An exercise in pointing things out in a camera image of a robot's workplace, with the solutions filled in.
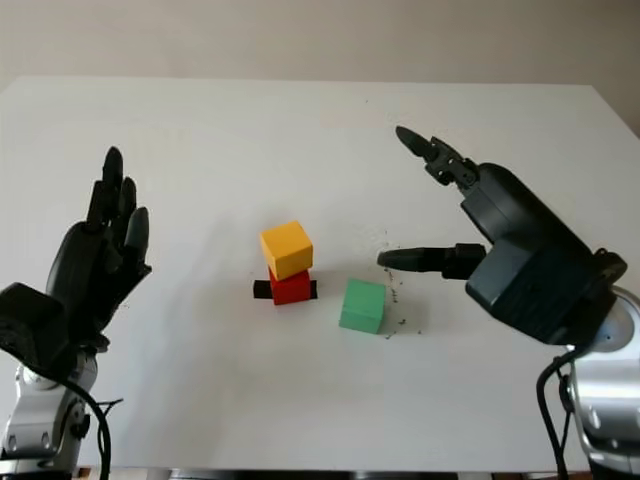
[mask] table surface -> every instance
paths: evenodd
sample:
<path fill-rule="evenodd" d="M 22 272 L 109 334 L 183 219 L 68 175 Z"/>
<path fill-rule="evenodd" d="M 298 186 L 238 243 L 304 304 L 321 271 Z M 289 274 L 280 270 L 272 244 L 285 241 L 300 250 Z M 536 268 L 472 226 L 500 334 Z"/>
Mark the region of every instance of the table surface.
<path fill-rule="evenodd" d="M 512 169 L 638 285 L 640 143 L 590 87 L 34 77 L 4 91 L 0 284 L 44 289 L 110 145 L 150 209 L 154 271 L 107 328 L 93 389 L 125 399 L 114 465 L 553 469 L 534 384 L 557 350 L 491 320 L 462 282 L 375 265 L 383 249 L 484 242 L 397 124 Z M 253 300 L 259 232 L 294 219 L 319 299 Z M 338 327 L 350 277 L 390 287 L 383 334 Z M 14 368 L 0 356 L 1 418 Z M 80 462 L 98 462 L 93 434 Z"/>

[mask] robotic arm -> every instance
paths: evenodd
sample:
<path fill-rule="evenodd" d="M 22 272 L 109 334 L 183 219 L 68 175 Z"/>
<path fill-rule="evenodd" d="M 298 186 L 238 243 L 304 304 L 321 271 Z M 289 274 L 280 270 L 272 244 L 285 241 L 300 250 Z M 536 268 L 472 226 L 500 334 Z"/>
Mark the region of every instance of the robotic arm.
<path fill-rule="evenodd" d="M 465 279 L 466 291 L 497 320 L 546 344 L 571 345 L 537 384 L 559 477 L 562 450 L 544 399 L 548 378 L 572 364 L 561 398 L 576 413 L 580 442 L 594 475 L 640 474 L 640 302 L 613 287 L 626 271 L 615 253 L 589 248 L 509 170 L 476 165 L 438 138 L 397 127 L 400 141 L 442 185 L 455 183 L 461 207 L 493 245 L 383 252 L 378 264 L 440 271 Z"/>
<path fill-rule="evenodd" d="M 0 476 L 70 477 L 89 430 L 86 404 L 101 423 L 101 478 L 108 476 L 108 427 L 87 392 L 97 377 L 96 354 L 109 345 L 102 331 L 151 272 L 148 239 L 148 212 L 136 207 L 135 183 L 123 180 L 122 155 L 112 147 L 86 220 L 72 226 L 60 245 L 46 292 L 21 283 L 0 292 L 0 348 L 21 362 Z"/>

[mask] robot finger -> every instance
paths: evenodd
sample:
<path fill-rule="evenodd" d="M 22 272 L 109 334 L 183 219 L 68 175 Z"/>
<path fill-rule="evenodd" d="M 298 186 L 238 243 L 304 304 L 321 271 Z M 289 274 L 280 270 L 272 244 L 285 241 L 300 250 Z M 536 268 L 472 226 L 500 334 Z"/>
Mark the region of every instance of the robot finger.
<path fill-rule="evenodd" d="M 124 247 L 127 230 L 129 228 L 129 220 L 136 209 L 136 184 L 127 177 L 122 182 L 120 191 L 120 201 L 118 206 L 118 216 L 111 222 L 113 230 L 113 242 L 118 251 L 122 251 Z"/>
<path fill-rule="evenodd" d="M 126 262 L 144 264 L 149 245 L 149 211 L 140 207 L 129 219 L 124 246 L 127 251 Z"/>

